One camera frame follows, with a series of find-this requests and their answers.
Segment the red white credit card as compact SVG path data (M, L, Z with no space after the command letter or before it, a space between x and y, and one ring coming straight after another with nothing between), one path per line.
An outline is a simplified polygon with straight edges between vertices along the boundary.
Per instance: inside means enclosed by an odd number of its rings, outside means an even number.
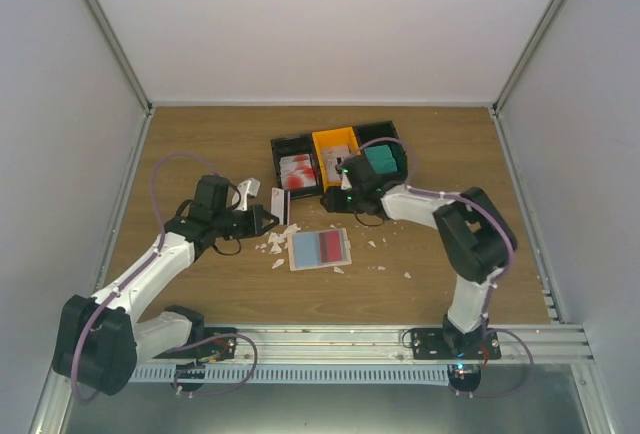
M342 231L338 229L322 231L318 235L320 261L323 264L343 262L346 251Z

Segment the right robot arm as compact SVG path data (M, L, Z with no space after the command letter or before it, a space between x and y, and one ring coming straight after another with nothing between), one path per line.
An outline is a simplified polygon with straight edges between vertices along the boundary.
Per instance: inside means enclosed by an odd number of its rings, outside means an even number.
M517 239L484 190L430 191L385 181L363 155L336 166L338 187L322 204L329 212L366 214L381 221L407 221L436 230L456 273L452 303L444 315L444 350L464 359L487 335L489 304L497 281L512 267Z

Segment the black bin with red cards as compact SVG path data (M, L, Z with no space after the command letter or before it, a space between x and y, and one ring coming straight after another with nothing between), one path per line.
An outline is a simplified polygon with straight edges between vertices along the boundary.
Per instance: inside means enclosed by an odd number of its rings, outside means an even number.
M270 144L279 188L292 199L323 193L319 161L310 134L276 138Z

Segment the beige card holder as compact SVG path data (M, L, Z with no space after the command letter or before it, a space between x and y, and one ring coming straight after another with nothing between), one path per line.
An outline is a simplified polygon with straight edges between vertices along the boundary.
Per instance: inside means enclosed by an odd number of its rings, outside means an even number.
M345 228L297 232L287 236L291 271L352 264L351 243Z

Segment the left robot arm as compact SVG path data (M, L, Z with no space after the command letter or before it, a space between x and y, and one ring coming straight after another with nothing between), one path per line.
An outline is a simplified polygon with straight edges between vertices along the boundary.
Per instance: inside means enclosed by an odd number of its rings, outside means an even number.
M239 185L219 175L205 175L192 198L161 224L149 249L124 273L89 297L72 296L63 306L52 359L53 371L74 388L98 393L120 392L141 364L179 353L200 361L213 354L233 355L226 329L206 339L202 314L171 306L143 321L151 302L180 273L220 240L240 243L275 228L279 219L253 203L260 182L248 178Z

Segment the yellow bin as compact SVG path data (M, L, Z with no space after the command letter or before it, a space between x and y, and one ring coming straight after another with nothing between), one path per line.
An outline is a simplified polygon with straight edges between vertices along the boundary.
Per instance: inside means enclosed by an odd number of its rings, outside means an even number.
M354 129L343 127L314 131L311 136L312 153L317 160L323 192L329 187L339 187L338 165L359 147Z

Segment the black bin with teal cards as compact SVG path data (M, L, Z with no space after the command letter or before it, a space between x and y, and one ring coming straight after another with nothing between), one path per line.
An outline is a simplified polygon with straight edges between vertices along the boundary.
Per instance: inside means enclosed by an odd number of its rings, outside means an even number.
M404 181L408 174L408 161L404 147L387 138L397 138L397 130L392 121L378 121L354 127L359 145L383 138L364 148L364 154L374 171L386 180Z

